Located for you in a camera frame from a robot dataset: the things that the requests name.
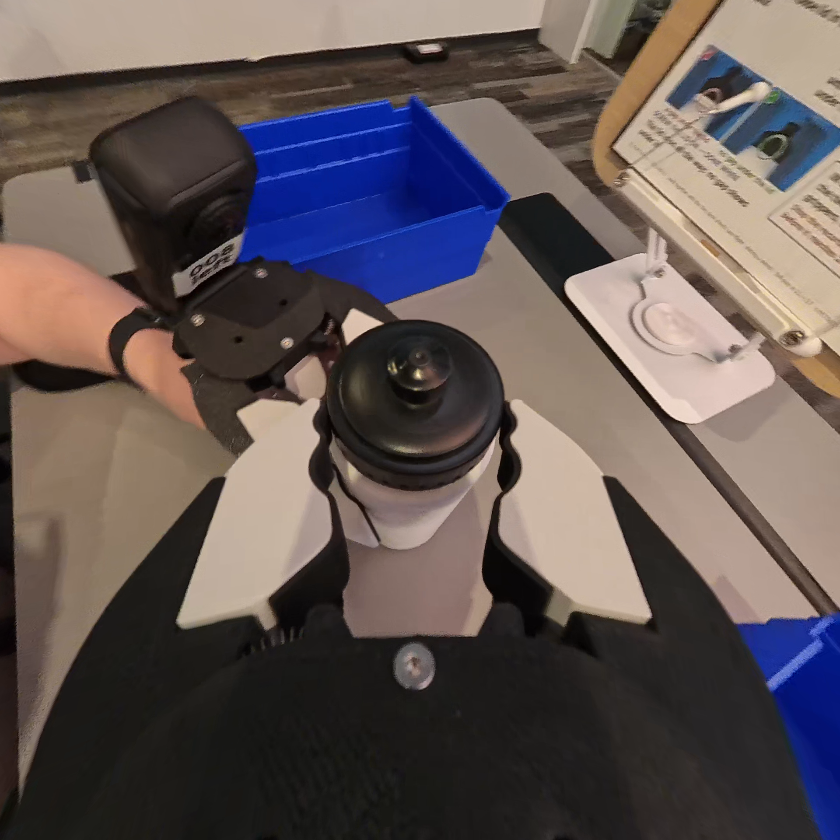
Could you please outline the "printed instruction sheet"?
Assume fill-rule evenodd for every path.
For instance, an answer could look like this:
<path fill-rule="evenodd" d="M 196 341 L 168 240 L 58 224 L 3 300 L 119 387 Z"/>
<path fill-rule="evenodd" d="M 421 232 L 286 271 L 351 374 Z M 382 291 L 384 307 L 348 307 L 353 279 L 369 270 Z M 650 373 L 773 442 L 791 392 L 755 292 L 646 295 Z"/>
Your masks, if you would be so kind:
<path fill-rule="evenodd" d="M 634 167 L 805 333 L 839 312 L 838 2 L 723 2 L 614 143 L 627 163 L 695 118 L 693 98 L 766 81 Z"/>

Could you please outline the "black rectangular table pad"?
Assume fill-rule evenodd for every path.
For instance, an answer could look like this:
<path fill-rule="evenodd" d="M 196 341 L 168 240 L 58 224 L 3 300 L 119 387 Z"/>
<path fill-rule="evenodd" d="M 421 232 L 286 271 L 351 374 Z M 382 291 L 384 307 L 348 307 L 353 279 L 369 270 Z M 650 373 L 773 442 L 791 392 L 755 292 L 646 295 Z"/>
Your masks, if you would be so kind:
<path fill-rule="evenodd" d="M 499 223 L 526 257 L 534 257 L 563 279 L 613 262 L 612 255 L 550 193 L 510 201 Z"/>

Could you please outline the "person's left hand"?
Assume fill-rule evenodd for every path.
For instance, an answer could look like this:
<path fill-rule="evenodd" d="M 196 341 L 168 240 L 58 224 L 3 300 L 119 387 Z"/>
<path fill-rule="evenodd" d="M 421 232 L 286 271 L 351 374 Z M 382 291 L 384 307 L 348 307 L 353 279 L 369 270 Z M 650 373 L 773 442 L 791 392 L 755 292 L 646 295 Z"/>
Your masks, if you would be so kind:
<path fill-rule="evenodd" d="M 186 362 L 173 350 L 168 332 L 156 329 L 137 332 L 129 340 L 123 362 L 132 382 L 144 393 L 184 422 L 205 429 L 192 386 L 182 372 Z"/>

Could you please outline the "black bottle lid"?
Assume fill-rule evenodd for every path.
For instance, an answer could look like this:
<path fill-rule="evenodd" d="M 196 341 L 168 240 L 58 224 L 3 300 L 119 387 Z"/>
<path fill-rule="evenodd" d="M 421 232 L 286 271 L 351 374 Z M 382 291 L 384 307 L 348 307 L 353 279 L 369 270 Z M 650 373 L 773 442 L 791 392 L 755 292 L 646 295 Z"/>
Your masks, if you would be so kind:
<path fill-rule="evenodd" d="M 384 323 L 350 342 L 325 396 L 346 460 L 379 485 L 409 491 L 466 476 L 495 441 L 506 404 L 488 352 L 425 320 Z"/>

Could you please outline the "blue plastic storage bin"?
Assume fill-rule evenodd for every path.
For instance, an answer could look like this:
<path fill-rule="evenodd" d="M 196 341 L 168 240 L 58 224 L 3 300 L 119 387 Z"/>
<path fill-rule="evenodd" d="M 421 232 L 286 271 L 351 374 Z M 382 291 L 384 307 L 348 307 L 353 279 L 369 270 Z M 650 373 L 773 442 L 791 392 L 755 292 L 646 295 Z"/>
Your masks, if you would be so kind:
<path fill-rule="evenodd" d="M 509 193 L 419 98 L 239 128 L 257 182 L 239 258 L 391 303 L 476 273 Z"/>
<path fill-rule="evenodd" d="M 738 629 L 775 699 L 816 826 L 839 838 L 839 615 Z"/>

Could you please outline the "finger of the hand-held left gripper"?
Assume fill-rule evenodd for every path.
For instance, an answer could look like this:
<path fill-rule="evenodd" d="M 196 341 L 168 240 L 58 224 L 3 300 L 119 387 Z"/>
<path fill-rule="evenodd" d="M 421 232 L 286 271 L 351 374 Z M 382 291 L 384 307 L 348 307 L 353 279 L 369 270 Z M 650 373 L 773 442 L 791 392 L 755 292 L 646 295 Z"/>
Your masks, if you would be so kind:
<path fill-rule="evenodd" d="M 341 323 L 340 333 L 343 344 L 351 344 L 361 335 L 382 326 L 382 321 L 373 316 L 352 308 L 348 310 Z"/>
<path fill-rule="evenodd" d="M 257 440 L 308 399 L 324 397 L 334 362 L 335 358 L 304 358 L 286 374 L 285 387 L 292 400 L 281 400 L 279 390 L 264 391 L 258 394 L 257 400 L 239 409 L 237 418 L 248 435 Z M 347 463 L 336 443 L 331 444 L 330 452 L 334 474 L 330 491 L 338 505 L 344 537 L 367 548 L 377 548 L 380 545 L 377 532 L 367 511 L 350 490 L 344 474 Z"/>

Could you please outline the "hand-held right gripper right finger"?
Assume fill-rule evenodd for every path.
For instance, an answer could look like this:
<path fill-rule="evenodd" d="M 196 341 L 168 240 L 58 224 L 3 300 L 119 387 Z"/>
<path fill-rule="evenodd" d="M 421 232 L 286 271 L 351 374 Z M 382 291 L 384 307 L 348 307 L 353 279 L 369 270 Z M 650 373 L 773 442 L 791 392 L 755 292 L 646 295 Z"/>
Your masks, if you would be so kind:
<path fill-rule="evenodd" d="M 653 611 L 602 469 L 519 399 L 506 404 L 499 445 L 482 557 L 491 609 L 512 609 L 522 625 L 575 614 L 647 625 Z"/>

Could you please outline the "white plastic bottle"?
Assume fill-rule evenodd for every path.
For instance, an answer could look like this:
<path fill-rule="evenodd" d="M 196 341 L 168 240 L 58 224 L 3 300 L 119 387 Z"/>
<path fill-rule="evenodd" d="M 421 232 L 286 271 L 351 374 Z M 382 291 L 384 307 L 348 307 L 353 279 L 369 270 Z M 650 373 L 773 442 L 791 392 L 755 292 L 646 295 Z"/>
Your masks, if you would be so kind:
<path fill-rule="evenodd" d="M 430 540 L 486 471 L 491 443 L 464 476 L 430 490 L 395 489 L 364 476 L 336 444 L 330 447 L 336 500 L 346 539 L 368 548 L 412 550 Z"/>

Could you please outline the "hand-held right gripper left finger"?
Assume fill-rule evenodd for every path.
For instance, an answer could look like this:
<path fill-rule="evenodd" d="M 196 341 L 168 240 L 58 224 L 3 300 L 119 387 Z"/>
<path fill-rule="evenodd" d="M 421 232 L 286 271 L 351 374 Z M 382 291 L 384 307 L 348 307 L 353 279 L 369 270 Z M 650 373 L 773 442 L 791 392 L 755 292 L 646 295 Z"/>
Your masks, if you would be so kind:
<path fill-rule="evenodd" d="M 310 399 L 273 423 L 227 472 L 176 623 L 196 629 L 252 618 L 303 628 L 310 611 L 343 611 L 347 542 L 330 492 L 331 432 Z"/>

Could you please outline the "person's left forearm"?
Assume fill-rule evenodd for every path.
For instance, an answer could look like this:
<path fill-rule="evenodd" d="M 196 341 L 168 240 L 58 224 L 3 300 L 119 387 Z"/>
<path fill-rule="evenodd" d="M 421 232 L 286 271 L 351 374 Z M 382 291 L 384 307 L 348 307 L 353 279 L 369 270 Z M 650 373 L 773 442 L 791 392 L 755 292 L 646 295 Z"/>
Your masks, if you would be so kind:
<path fill-rule="evenodd" d="M 40 361 L 113 375 L 114 325 L 141 301 L 42 248 L 1 246 L 1 364 Z"/>

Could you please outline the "instruction sheet on stand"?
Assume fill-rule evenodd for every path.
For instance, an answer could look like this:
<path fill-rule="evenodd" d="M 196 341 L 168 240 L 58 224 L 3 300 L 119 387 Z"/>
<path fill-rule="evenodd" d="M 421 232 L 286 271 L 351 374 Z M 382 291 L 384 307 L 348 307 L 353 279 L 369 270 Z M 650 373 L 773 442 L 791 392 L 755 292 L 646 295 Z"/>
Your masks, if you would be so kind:
<path fill-rule="evenodd" d="M 822 390 L 838 395 L 838 326 L 803 332 L 789 312 L 637 173 L 614 143 L 723 2 L 674 2 L 628 69 L 596 127 L 599 178 L 632 205 L 647 227 L 645 250 L 572 276 L 575 309 L 673 419 L 701 424 L 769 388 L 775 373 L 760 347 L 792 358 Z"/>

